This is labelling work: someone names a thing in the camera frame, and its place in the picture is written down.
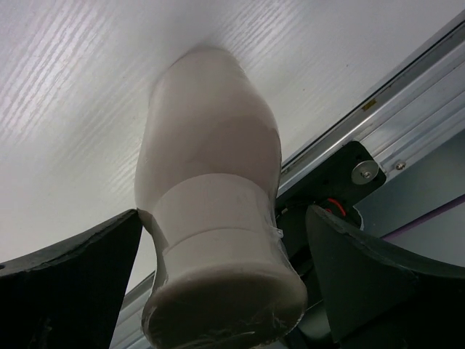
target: white bottle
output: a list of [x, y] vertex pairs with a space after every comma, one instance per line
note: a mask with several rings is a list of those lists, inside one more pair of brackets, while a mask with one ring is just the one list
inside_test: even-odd
[[275, 228], [280, 161], [272, 112], [230, 54], [197, 50], [161, 77], [135, 181], [158, 258], [142, 327], [158, 349], [251, 348], [302, 317]]

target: silver screw head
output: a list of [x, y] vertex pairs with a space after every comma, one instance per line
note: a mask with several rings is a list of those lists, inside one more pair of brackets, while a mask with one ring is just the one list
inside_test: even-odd
[[367, 184], [374, 180], [378, 172], [379, 166], [375, 161], [362, 161], [352, 170], [352, 182], [357, 185]]
[[397, 171], [402, 171], [406, 166], [407, 164], [404, 161], [401, 161], [395, 165], [395, 169]]

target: red wire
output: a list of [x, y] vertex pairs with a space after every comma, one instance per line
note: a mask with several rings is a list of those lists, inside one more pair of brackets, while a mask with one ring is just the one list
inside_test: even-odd
[[342, 207], [342, 205], [339, 203], [339, 201], [337, 201], [334, 198], [329, 198], [328, 201], [337, 206], [337, 208], [341, 211], [343, 217], [347, 216], [347, 213], [346, 213], [344, 207]]

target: white textured surface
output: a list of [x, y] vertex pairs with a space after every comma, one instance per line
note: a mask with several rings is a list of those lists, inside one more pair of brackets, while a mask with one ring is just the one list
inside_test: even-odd
[[[464, 0], [1, 0], [0, 260], [134, 207], [149, 94], [190, 48], [224, 47], [241, 61], [275, 113], [287, 157], [464, 8]], [[129, 288], [154, 266], [147, 235], [142, 245]]]

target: metal bolt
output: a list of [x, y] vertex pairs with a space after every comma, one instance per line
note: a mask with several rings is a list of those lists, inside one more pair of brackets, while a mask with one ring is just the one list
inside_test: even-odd
[[371, 177], [371, 172], [368, 172], [368, 171], [361, 172], [360, 174], [361, 174], [362, 177], [365, 178], [366, 180], [367, 180], [368, 178]]
[[395, 165], [395, 169], [397, 171], [402, 171], [406, 166], [407, 164], [405, 162], [399, 162], [397, 165]]

